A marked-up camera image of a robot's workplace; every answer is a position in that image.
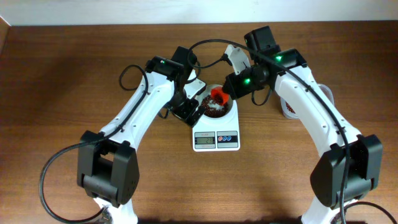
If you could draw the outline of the orange measuring scoop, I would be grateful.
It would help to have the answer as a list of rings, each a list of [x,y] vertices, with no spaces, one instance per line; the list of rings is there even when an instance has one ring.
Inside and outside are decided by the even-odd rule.
[[[223,91],[221,86],[211,89],[211,97],[219,104],[224,106],[229,100],[229,95]]]

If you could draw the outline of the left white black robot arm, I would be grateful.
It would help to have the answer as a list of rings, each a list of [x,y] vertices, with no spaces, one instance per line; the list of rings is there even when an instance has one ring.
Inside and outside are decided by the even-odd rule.
[[[100,132],[86,131],[78,150],[77,184],[101,207],[104,223],[137,223],[132,196],[139,181],[137,148],[162,108],[193,127],[205,109],[195,99],[206,84],[194,80],[197,57],[178,47],[172,58],[155,56],[119,114]]]

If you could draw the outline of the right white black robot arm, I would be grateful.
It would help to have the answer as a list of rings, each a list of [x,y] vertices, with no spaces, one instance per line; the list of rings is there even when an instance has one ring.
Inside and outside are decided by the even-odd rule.
[[[309,132],[320,160],[310,175],[315,197],[301,223],[335,223],[350,205],[378,186],[383,146],[363,136],[335,108],[296,49],[282,51],[268,26],[252,30],[245,45],[224,53],[234,72],[223,92],[236,100],[269,86],[289,104]]]

